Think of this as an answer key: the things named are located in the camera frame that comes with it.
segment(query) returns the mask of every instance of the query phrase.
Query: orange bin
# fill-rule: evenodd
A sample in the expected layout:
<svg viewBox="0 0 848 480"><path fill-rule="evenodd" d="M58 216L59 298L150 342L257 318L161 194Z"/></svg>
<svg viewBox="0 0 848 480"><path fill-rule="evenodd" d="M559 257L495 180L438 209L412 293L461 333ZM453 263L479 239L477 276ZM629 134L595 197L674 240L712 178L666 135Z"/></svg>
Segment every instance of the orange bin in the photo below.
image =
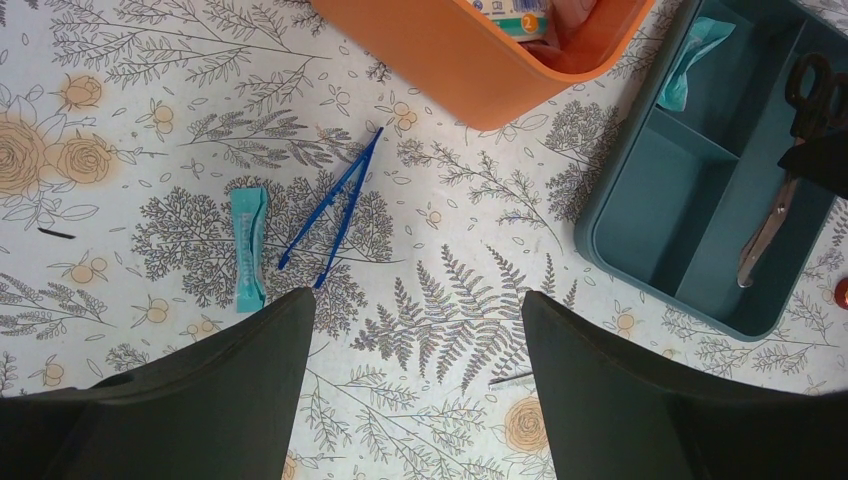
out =
<svg viewBox="0 0 848 480"><path fill-rule="evenodd" d="M313 0L339 30L460 121L494 130L621 56L653 0L598 0L562 53L537 60L467 0Z"/></svg>

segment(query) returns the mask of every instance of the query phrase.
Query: patterned table cover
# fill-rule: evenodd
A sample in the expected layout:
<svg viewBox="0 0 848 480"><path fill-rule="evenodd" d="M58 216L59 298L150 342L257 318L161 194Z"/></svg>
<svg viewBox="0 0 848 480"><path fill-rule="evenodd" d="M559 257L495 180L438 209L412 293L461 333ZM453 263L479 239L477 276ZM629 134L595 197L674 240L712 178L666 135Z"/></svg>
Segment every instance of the patterned table cover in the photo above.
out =
<svg viewBox="0 0 848 480"><path fill-rule="evenodd" d="M810 1L848 29L848 0ZM779 329L755 343L575 252L574 221L676 7L659 0L606 75L478 132L308 0L0 1L0 395L85 388L244 318L233 188L270 194L271 296L311 285L341 205L289 267L273 265L379 126L316 292L284 479L555 478L532 383L487 387L529 370L530 288L715 375L845 388L848 317L832 288L848 273L846 202Z"/></svg>

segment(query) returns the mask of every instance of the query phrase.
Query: scissors handle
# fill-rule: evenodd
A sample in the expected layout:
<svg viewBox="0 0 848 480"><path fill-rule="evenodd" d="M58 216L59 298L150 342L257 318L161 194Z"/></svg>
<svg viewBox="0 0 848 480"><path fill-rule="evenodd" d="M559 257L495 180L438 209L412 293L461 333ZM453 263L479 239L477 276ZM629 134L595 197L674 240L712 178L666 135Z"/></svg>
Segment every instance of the scissors handle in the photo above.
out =
<svg viewBox="0 0 848 480"><path fill-rule="evenodd" d="M813 85L804 94L804 77L813 72ZM798 114L790 133L804 140L823 136L828 125L840 128L848 124L848 75L834 74L827 58L818 53L800 57L786 82L786 101Z"/></svg>

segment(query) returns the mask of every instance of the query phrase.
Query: teal organizer tray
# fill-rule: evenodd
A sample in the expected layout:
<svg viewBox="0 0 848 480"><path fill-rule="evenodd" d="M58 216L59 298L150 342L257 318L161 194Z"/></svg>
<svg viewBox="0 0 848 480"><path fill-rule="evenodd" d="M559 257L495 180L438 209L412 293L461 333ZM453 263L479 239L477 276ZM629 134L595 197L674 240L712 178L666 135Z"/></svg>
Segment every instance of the teal organizer tray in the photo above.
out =
<svg viewBox="0 0 848 480"><path fill-rule="evenodd" d="M663 110L660 88L699 16L736 30L689 70L685 111ZM578 252L732 337L768 335L834 200L802 180L754 285L736 284L740 252L783 181L795 116L786 79L809 52L848 70L848 39L794 2L685 1L577 222Z"/></svg>

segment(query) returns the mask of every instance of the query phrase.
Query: teal packet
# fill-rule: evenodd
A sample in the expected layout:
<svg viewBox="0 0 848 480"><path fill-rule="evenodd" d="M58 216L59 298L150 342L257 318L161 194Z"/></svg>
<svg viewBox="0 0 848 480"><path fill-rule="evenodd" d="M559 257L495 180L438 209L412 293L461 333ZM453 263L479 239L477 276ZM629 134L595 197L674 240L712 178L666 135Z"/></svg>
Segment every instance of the teal packet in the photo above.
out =
<svg viewBox="0 0 848 480"><path fill-rule="evenodd" d="M236 237L236 311L256 312L265 306L262 285L262 242L268 192L264 188L237 188L230 192Z"/></svg>
<svg viewBox="0 0 848 480"><path fill-rule="evenodd" d="M707 17L698 17L686 36L683 54L672 68L657 100L659 106L672 112L682 112L689 96L689 80L686 72L704 55L724 42L733 33L736 25L719 22Z"/></svg>

